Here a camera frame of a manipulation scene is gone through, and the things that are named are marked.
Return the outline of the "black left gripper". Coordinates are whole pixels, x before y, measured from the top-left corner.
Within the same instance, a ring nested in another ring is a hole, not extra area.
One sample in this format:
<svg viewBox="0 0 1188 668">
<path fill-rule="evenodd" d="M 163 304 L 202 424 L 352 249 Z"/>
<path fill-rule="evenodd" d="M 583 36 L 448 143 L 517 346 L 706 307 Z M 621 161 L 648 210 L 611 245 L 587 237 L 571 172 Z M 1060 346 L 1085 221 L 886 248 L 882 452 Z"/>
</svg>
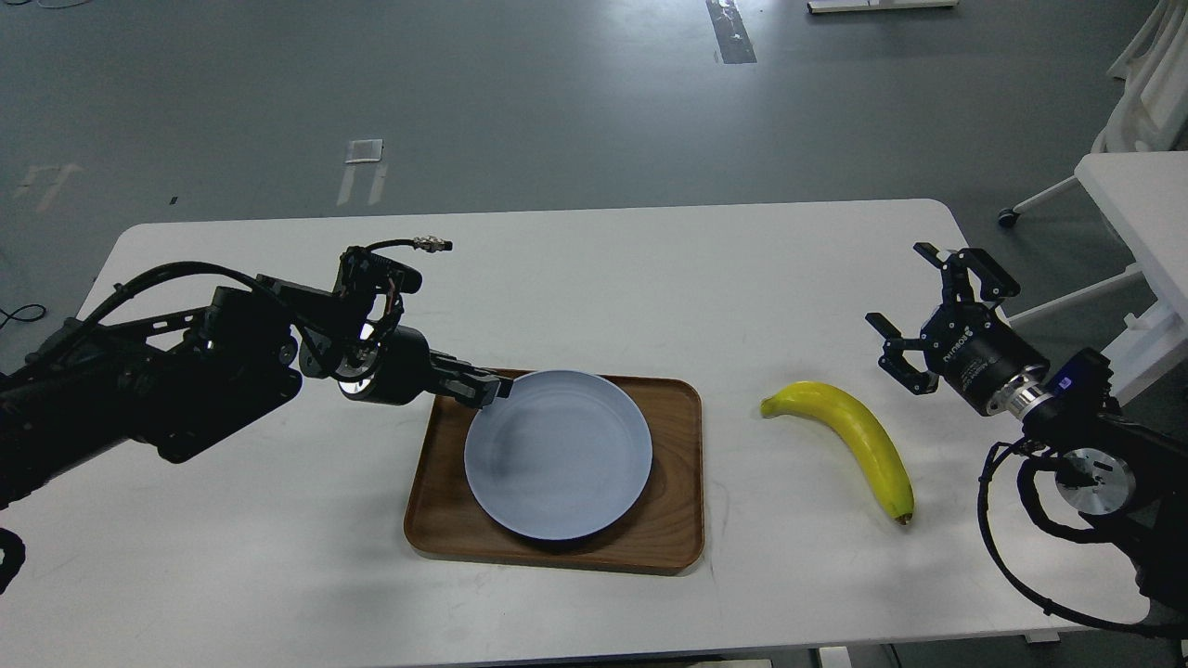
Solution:
<svg viewBox="0 0 1188 668">
<path fill-rule="evenodd" d="M 373 405 L 407 405 L 421 393 L 437 393 L 443 382 L 446 396 L 472 409 L 508 398 L 512 378 L 457 360 L 432 349 L 421 330 L 397 327 L 383 335 L 369 376 L 340 383 L 340 393 Z"/>
</svg>

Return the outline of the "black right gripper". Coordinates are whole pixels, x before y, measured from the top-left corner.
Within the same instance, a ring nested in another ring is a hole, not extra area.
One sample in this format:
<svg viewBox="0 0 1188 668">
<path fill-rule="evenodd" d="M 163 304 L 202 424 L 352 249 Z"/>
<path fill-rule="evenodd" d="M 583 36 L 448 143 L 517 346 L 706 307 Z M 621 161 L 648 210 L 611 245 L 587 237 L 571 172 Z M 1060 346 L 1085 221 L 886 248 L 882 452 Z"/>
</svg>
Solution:
<svg viewBox="0 0 1188 668">
<path fill-rule="evenodd" d="M 928 242 L 914 250 L 941 275 L 941 303 L 921 329 L 921 339 L 902 330 L 877 311 L 865 320 L 883 338 L 878 367 L 915 396 L 933 393 L 941 377 L 981 416 L 1004 410 L 999 398 L 1015 378 L 1045 377 L 1051 363 L 1001 322 L 1001 304 L 1020 292 L 1013 276 L 982 248 L 952 250 L 943 256 Z M 917 368 L 906 351 L 923 351 Z"/>
</svg>

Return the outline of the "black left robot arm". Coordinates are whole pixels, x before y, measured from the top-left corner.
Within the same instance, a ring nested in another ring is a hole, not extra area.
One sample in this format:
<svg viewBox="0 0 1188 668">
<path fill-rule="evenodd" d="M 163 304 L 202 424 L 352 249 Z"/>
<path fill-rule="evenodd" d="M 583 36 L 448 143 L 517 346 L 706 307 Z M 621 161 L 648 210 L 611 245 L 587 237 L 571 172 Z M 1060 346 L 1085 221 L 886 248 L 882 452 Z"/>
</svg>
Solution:
<svg viewBox="0 0 1188 668">
<path fill-rule="evenodd" d="M 68 319 L 4 376 L 4 508 L 124 441 L 178 464 L 293 399 L 305 378 L 345 397 L 460 405 L 508 397 L 508 377 L 434 351 L 402 323 L 421 271 L 383 251 L 448 252 L 437 237 L 352 246 L 330 290 L 207 261 L 148 269 Z"/>
</svg>

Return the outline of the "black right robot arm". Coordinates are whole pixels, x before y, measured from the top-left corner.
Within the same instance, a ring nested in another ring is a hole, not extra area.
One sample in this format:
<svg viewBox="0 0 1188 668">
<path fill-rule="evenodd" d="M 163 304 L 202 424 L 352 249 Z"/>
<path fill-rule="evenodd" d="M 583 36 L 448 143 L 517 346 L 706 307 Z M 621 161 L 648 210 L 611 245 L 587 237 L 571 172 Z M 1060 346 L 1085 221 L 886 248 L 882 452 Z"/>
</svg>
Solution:
<svg viewBox="0 0 1188 668">
<path fill-rule="evenodd" d="M 981 248 L 916 252 L 941 275 L 939 307 L 917 338 L 883 314 L 867 322 L 884 344 L 879 367 L 912 393 L 948 384 L 981 416 L 1020 422 L 1015 443 L 988 450 L 977 478 L 977 525 L 988 556 L 1020 595 L 1049 616 L 1089 628 L 1184 639 L 1184 443 L 1125 418 L 1112 391 L 1110 360 L 1083 348 L 1051 364 L 1001 320 L 1001 302 L 1019 285 Z M 1144 620 L 1117 623 L 1069 609 L 1026 586 L 1007 567 L 988 524 L 988 491 L 1006 456 L 1028 518 L 1078 546 L 1116 546 L 1149 600 Z"/>
</svg>

